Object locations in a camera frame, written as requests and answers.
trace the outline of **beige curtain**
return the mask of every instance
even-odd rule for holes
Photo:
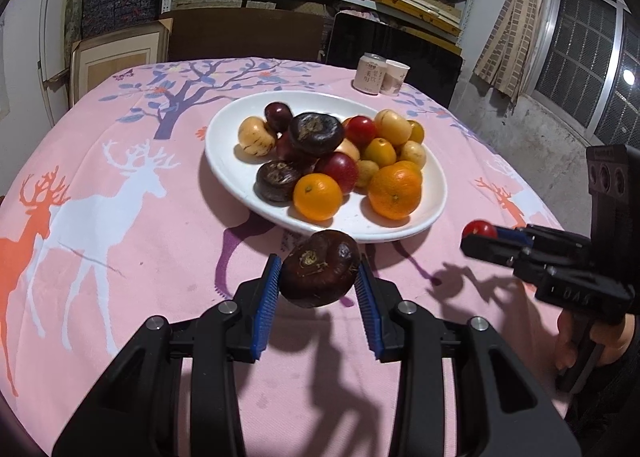
[[[515,104],[532,42],[540,28],[542,0],[505,0],[474,73]]]

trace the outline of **silver bolt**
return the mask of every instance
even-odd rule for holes
[[[413,314],[418,310],[418,306],[412,301],[404,300],[398,304],[398,310],[404,314]]]
[[[487,320],[485,320],[481,316],[474,316],[471,320],[469,320],[469,325],[476,331],[486,331],[487,329],[489,329],[489,322],[487,322]]]
[[[238,304],[232,300],[225,300],[218,306],[218,310],[222,314],[233,314],[238,310]]]
[[[145,322],[145,327],[149,329],[149,331],[157,331],[164,325],[164,318],[162,316],[152,316],[148,318]]]

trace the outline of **can lid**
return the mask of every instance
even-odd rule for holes
[[[380,62],[386,62],[386,58],[378,54],[373,54],[372,52],[366,52],[363,54],[363,56],[366,56],[367,58],[371,58],[372,60],[380,60]]]

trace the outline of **oval plate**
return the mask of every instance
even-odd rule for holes
[[[422,169],[422,201],[411,217],[403,221],[387,220],[376,214],[365,195],[353,192],[332,219],[313,223],[300,215],[293,205],[278,206],[260,199],[254,192],[260,165],[273,156],[255,158],[238,145],[238,128],[249,116],[264,116],[271,102],[284,102],[294,115],[303,112],[332,114],[340,121],[361,114],[374,118],[377,111],[360,103],[328,94],[305,91],[264,92],[240,98],[220,110],[209,123],[205,153],[213,174],[239,201],[262,217],[305,235],[326,228],[340,230],[358,243],[383,243],[405,239],[426,230],[442,214],[447,200],[447,182],[440,163],[426,148],[427,163]]]

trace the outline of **tablecloth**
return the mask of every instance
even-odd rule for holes
[[[407,84],[397,97],[364,95],[353,74],[260,58],[141,66],[95,88],[47,134],[0,207],[0,390],[46,452],[146,318],[198,317],[260,275],[269,253],[300,242],[231,197],[204,158],[212,116],[258,91],[274,100],[284,89],[323,92],[423,124],[449,184],[444,214],[425,233],[362,250],[377,275],[434,315],[487,318],[554,393],[559,311],[510,272],[466,259],[459,244],[476,218],[558,222],[431,98]],[[318,310],[279,303],[268,350],[236,369],[250,456],[386,455],[399,366],[374,360],[355,304],[353,290]]]

